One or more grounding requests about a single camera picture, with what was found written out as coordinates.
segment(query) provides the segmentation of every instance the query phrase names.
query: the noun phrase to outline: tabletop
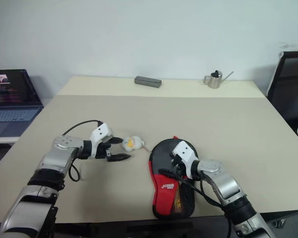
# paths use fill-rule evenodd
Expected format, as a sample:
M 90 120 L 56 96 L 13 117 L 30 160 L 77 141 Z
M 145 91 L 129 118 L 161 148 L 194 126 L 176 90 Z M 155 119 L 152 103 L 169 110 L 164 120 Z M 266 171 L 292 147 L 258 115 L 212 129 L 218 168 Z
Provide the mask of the tabletop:
M 222 161 L 258 212 L 298 210 L 298 137 L 265 97 L 58 95 L 0 162 L 0 221 L 53 139 L 88 119 L 106 122 L 115 136 L 138 135 L 149 149 L 176 135 L 192 143 L 199 158 Z M 96 126 L 82 125 L 70 135 L 89 139 Z M 129 153 L 122 162 L 76 161 L 82 180 L 66 177 L 56 222 L 154 219 L 149 152 Z M 205 190 L 215 198 L 209 186 Z M 192 216 L 223 214 L 195 197 Z
M 166 79 L 159 88 L 134 83 L 133 78 L 75 76 L 58 95 L 264 98 L 253 81 L 224 81 L 217 89 L 201 80 Z

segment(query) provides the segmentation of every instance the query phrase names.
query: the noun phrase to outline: silver watering can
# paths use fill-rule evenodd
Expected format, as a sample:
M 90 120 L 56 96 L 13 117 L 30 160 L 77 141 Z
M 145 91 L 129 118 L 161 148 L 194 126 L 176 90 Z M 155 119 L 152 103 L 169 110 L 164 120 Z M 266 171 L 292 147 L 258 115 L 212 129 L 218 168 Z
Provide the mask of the silver watering can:
M 232 71 L 225 79 L 222 79 L 222 72 L 219 70 L 215 70 L 215 72 L 211 73 L 211 76 L 204 76 L 203 83 L 207 84 L 210 88 L 218 88 L 221 83 L 224 82 L 228 77 L 230 77 L 234 71 Z

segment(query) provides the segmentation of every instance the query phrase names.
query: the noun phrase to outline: black cable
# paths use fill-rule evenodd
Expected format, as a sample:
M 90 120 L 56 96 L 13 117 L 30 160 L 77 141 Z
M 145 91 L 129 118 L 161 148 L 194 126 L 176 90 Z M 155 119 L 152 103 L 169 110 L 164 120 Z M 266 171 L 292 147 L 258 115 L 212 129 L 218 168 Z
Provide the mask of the black cable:
M 76 160 L 77 158 L 75 158 L 72 163 L 71 163 L 71 167 L 69 169 L 69 177 L 72 181 L 74 182 L 78 182 L 80 180 L 80 174 L 79 174 L 79 171 L 78 169 L 75 167 L 75 165 L 73 165 L 74 161 Z M 77 179 L 73 178 L 72 176 L 72 168 L 76 171 L 76 174 L 77 174 Z
M 50 238 L 54 238 L 54 234 L 55 234 L 55 222 L 53 223 L 53 226 L 52 226 L 52 229 L 51 229 Z
M 98 126 L 102 125 L 103 122 L 102 121 L 99 121 L 99 120 L 86 120 L 86 121 L 82 121 L 76 125 L 73 125 L 70 129 L 68 129 L 67 131 L 65 131 L 62 135 L 66 135 L 67 133 L 69 133 L 71 130 L 73 130 L 75 127 L 78 127 L 79 125 L 82 125 L 82 124 L 85 124 L 85 123 L 88 123 L 88 122 L 94 122 L 96 121 L 98 123 Z
M 71 130 L 73 130 L 74 128 L 78 127 L 79 125 L 82 125 L 82 124 L 85 124 L 85 123 L 88 123 L 88 122 L 97 122 L 97 126 L 100 126 L 103 124 L 102 121 L 99 121 L 99 120 L 85 120 L 85 121 L 82 121 L 76 125 L 73 125 L 70 129 L 68 129 L 67 131 L 65 131 L 62 135 L 66 135 L 67 133 L 69 133 Z M 71 163 L 71 166 L 70 166 L 70 169 L 69 169 L 69 177 L 72 181 L 74 182 L 78 182 L 80 180 L 80 174 L 79 174 L 79 171 L 78 169 L 73 165 L 74 161 L 76 160 L 76 158 L 72 161 Z M 76 174 L 77 174 L 77 179 L 74 179 L 73 176 L 72 176 L 72 168 L 75 170 Z
M 232 223 L 230 221 L 230 218 L 227 217 L 227 222 L 228 222 L 228 231 L 227 231 L 227 236 L 226 238 L 230 238 L 230 234 L 232 232 Z
M 216 207 L 220 207 L 222 208 L 222 205 L 219 204 L 218 202 L 216 202 L 215 200 L 211 199 L 209 196 L 207 196 L 203 191 L 198 190 L 196 187 L 194 187 L 194 185 L 192 185 L 191 183 L 187 182 L 186 180 L 182 179 L 181 177 L 177 177 L 177 180 L 181 181 L 182 183 L 184 183 L 185 185 L 189 186 L 190 188 L 192 188 L 194 191 L 196 191 L 198 194 L 202 195 L 205 200 L 210 203 L 212 206 L 216 206 Z

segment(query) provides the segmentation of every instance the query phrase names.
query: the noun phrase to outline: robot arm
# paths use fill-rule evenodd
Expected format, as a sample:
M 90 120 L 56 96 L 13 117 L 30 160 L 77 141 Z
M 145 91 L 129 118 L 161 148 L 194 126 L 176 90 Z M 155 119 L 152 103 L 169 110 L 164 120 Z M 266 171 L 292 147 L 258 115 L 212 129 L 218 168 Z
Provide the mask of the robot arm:
M 111 134 L 110 128 L 103 123 L 93 131 L 90 140 L 67 135 L 57 137 L 6 214 L 0 227 L 0 238 L 48 237 L 53 232 L 58 210 L 54 204 L 59 191 L 64 188 L 64 178 L 73 160 L 89 156 L 111 158 L 108 151 Z M 115 156 L 119 156 L 120 160 L 129 157 L 126 154 Z
M 236 180 L 221 162 L 200 160 L 184 141 L 172 151 L 175 164 L 183 163 L 186 176 L 190 179 L 205 180 L 219 199 L 225 215 L 231 219 L 233 228 L 239 237 L 276 238 L 262 216 L 257 213 Z

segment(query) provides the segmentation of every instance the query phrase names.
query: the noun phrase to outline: black chair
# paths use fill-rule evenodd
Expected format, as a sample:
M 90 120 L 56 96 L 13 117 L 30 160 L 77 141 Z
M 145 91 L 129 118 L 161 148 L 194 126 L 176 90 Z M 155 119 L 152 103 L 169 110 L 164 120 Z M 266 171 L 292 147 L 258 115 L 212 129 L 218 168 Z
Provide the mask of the black chair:
M 298 135 L 298 51 L 281 53 L 267 98 Z

